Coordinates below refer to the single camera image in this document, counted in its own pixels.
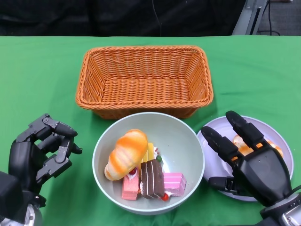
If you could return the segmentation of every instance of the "bowl rim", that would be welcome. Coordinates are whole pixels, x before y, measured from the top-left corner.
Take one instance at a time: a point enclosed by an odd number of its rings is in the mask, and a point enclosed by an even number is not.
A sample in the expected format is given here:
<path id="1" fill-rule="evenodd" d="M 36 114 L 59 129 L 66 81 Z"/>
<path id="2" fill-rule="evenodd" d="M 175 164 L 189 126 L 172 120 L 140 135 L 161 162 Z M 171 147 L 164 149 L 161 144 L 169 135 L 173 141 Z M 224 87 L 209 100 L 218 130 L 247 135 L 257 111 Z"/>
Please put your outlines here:
<path id="1" fill-rule="evenodd" d="M 202 172 L 200 174 L 200 177 L 198 179 L 198 182 L 196 183 L 196 185 L 194 186 L 194 188 L 182 199 L 180 199 L 179 201 L 175 202 L 174 204 L 172 205 L 168 205 L 168 206 L 165 206 L 165 207 L 162 207 L 162 208 L 157 208 L 157 209 L 147 209 L 147 210 L 142 210 L 142 209 L 137 209 L 137 208 L 133 208 L 133 207 L 129 207 L 129 206 L 126 206 L 118 201 L 116 201 L 115 199 L 113 199 L 112 197 L 110 197 L 106 192 L 105 190 L 102 188 L 101 184 L 99 183 L 98 179 L 97 179 L 97 175 L 96 175 L 96 171 L 95 171 L 95 165 L 94 165 L 94 162 L 95 162 L 95 153 L 96 153 L 96 149 L 98 147 L 98 144 L 99 142 L 101 141 L 101 139 L 103 138 L 103 136 L 105 135 L 105 133 L 111 129 L 111 127 L 113 127 L 115 124 L 117 124 L 119 121 L 121 120 L 124 120 L 124 119 L 127 119 L 127 118 L 130 118 L 130 117 L 134 117 L 136 115 L 140 115 L 140 114 L 160 114 L 160 115 L 164 115 L 164 116 L 167 116 L 167 117 L 171 117 L 177 121 L 179 121 L 180 123 L 182 123 L 183 125 L 185 125 L 195 136 L 195 138 L 198 140 L 199 142 L 199 145 L 200 145 L 200 148 L 201 148 L 201 151 L 202 151 L 202 156 L 203 156 L 203 168 L 202 168 Z M 197 137 L 197 134 L 195 133 L 195 131 L 193 131 L 193 129 L 187 125 L 185 122 L 179 120 L 178 118 L 175 118 L 171 115 L 168 115 L 168 114 L 164 114 L 164 113 L 157 113 L 157 112 L 143 112 L 143 113 L 136 113 L 136 114 L 132 114 L 132 115 L 129 115 L 129 116 L 126 116 L 122 119 L 119 119 L 118 121 L 116 121 L 115 123 L 113 123 L 111 126 L 109 126 L 105 132 L 102 133 L 102 135 L 100 136 L 100 138 L 98 139 L 96 145 L 95 145 L 95 148 L 94 148 L 94 152 L 93 152 L 93 158 L 92 158 L 92 170 L 93 170 L 93 175 L 94 175 L 94 179 L 98 185 L 98 187 L 100 188 L 100 190 L 112 201 L 114 202 L 115 204 L 117 204 L 118 206 L 126 209 L 126 210 L 130 210 L 130 211 L 135 211 L 135 212 L 142 212 L 142 213 L 151 213 L 151 212 L 160 212 L 160 211 L 163 211 L 163 210 L 168 210 L 168 209 L 173 209 L 175 207 L 177 207 L 178 205 L 180 205 L 181 203 L 183 203 L 184 201 L 186 201 L 194 192 L 195 190 L 197 189 L 197 187 L 199 186 L 202 178 L 203 178 L 203 175 L 204 175 L 204 171 L 205 171 L 205 155 L 204 155 L 204 152 L 203 152 L 203 149 L 202 149 L 202 145 L 199 141 L 199 138 Z"/>

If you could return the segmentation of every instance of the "wicker basket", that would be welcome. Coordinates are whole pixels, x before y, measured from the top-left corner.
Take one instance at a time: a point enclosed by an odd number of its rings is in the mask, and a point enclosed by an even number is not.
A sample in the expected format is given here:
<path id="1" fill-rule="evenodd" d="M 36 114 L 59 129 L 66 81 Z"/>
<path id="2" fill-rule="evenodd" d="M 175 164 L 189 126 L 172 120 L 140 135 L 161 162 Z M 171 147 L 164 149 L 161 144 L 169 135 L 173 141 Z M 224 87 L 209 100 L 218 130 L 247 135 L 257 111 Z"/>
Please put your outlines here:
<path id="1" fill-rule="evenodd" d="M 212 99 L 207 57 L 195 46 L 91 49 L 76 94 L 80 107 L 105 119 L 150 111 L 187 118 Z"/>

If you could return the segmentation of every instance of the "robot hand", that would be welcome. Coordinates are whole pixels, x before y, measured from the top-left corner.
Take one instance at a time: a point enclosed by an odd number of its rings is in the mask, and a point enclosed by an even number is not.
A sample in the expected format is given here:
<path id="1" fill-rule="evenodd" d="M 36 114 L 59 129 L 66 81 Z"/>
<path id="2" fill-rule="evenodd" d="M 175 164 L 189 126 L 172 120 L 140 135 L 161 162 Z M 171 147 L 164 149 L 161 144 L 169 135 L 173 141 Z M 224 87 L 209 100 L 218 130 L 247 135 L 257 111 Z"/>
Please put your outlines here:
<path id="1" fill-rule="evenodd" d="M 234 194 L 249 194 L 266 206 L 261 211 L 263 221 L 257 226 L 298 226 L 301 223 L 301 195 L 292 190 L 287 166 L 279 152 L 271 147 L 263 134 L 234 111 L 226 113 L 233 130 L 254 150 L 244 156 L 226 137 L 214 129 L 201 132 L 208 145 L 233 169 L 233 178 L 212 178 L 211 184 Z"/>
<path id="2" fill-rule="evenodd" d="M 12 143 L 8 174 L 0 172 L 1 226 L 14 225 L 13 222 L 26 224 L 29 217 L 37 214 L 38 208 L 45 206 L 46 199 L 39 195 L 42 185 L 72 165 L 71 153 L 82 153 L 74 143 L 77 132 L 53 120 L 49 114 L 42 115 L 28 127 Z M 46 156 L 56 151 L 57 154 Z"/>

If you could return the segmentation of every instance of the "green table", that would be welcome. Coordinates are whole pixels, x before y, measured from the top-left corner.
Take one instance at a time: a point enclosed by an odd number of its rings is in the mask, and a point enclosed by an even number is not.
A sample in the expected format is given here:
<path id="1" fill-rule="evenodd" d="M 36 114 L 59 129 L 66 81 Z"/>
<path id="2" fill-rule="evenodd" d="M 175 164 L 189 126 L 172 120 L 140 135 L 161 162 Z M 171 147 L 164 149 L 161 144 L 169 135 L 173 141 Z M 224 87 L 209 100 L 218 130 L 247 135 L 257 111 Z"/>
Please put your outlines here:
<path id="1" fill-rule="evenodd" d="M 197 45 L 207 54 L 214 101 L 185 120 L 196 132 L 235 110 L 266 122 L 289 144 L 293 187 L 301 184 L 301 37 L 231 36 L 202 38 L 0 37 L 0 170 L 7 172 L 11 142 L 43 113 L 72 126 L 82 155 L 42 188 L 45 226 L 254 224 L 259 203 L 241 202 L 211 189 L 203 180 L 179 208 L 159 216 L 129 213 L 99 190 L 92 173 L 94 146 L 114 121 L 79 108 L 75 93 L 84 53 L 93 47 Z"/>

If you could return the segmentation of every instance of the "cake slice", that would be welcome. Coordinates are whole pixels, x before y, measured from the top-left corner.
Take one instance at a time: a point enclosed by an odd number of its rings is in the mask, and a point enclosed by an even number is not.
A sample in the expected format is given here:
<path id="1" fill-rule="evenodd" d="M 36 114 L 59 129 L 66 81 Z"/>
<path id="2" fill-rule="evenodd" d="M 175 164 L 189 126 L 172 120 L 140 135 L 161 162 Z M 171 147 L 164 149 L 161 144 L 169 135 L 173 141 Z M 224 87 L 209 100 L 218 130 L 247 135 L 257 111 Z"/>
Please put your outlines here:
<path id="1" fill-rule="evenodd" d="M 141 195 L 146 199 L 164 195 L 164 178 L 161 164 L 157 160 L 141 163 Z"/>
<path id="2" fill-rule="evenodd" d="M 127 200 L 136 200 L 139 190 L 139 174 L 136 171 L 134 175 L 127 174 L 123 178 L 121 197 Z"/>
<path id="3" fill-rule="evenodd" d="M 164 173 L 164 189 L 172 196 L 182 196 L 186 188 L 186 179 L 182 173 Z"/>
<path id="4" fill-rule="evenodd" d="M 153 160 L 153 159 L 155 159 L 155 158 L 156 158 L 156 155 L 155 155 L 154 144 L 148 143 L 148 149 L 147 149 L 147 152 L 146 152 L 146 154 L 144 155 L 143 159 L 141 159 L 141 163 L 142 163 L 142 162 L 147 162 L 147 161 Z M 139 168 L 139 174 L 141 175 L 141 164 L 139 164 L 138 168 Z"/>

